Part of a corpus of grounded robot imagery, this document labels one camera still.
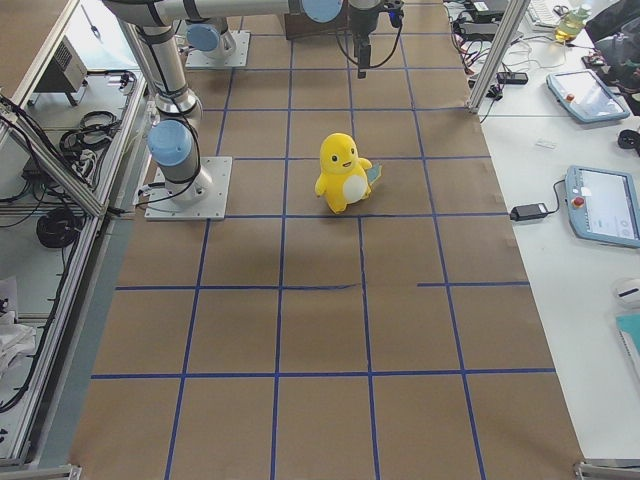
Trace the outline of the black gripper near toy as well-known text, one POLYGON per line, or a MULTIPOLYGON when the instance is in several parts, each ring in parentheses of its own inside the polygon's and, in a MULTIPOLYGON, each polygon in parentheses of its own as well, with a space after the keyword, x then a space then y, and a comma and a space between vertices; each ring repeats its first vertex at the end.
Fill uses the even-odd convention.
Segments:
POLYGON ((357 78, 365 79, 370 69, 371 44, 368 36, 378 22, 378 0, 349 0, 349 27, 354 36, 354 55, 357 63, 357 78))

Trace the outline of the silver robot arm near toy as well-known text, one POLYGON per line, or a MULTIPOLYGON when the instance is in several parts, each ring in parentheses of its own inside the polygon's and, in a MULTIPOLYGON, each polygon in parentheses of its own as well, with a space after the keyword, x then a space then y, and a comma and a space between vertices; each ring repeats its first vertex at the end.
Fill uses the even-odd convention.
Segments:
POLYGON ((215 181, 209 158, 200 153, 198 138, 202 104, 189 87, 179 58, 173 22, 184 20, 206 35, 196 40, 200 50, 218 51, 228 38, 222 32, 227 18, 235 15, 304 14, 316 23, 334 20, 342 9, 340 1, 107 1, 108 8, 121 24, 134 30, 136 40, 130 44, 140 55, 148 72, 145 79, 155 87, 154 102, 159 122, 150 130, 147 146, 152 159, 164 176, 168 195, 156 202, 162 208, 176 206, 178 217, 200 209, 208 218, 222 216, 226 200, 218 200, 213 210, 208 197, 226 196, 229 181, 221 186, 215 181))

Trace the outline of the silver robot arm near drawer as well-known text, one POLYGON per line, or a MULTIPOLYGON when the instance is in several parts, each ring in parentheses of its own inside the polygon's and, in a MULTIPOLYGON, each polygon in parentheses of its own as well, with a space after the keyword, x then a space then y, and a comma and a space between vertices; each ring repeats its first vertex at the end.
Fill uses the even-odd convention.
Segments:
POLYGON ((215 60, 226 59, 236 51, 236 42, 229 32, 226 17, 188 21, 186 39, 195 50, 215 60))

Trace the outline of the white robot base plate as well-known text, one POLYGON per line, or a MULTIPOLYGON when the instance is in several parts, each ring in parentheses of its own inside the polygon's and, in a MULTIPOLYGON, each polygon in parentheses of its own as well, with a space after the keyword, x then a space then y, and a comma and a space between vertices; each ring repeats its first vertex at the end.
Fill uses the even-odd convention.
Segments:
POLYGON ((163 186, 150 192, 144 217, 148 221, 223 220, 226 214, 233 159, 229 156, 202 157, 201 171, 183 193, 177 184, 165 183, 156 168, 154 181, 163 186))

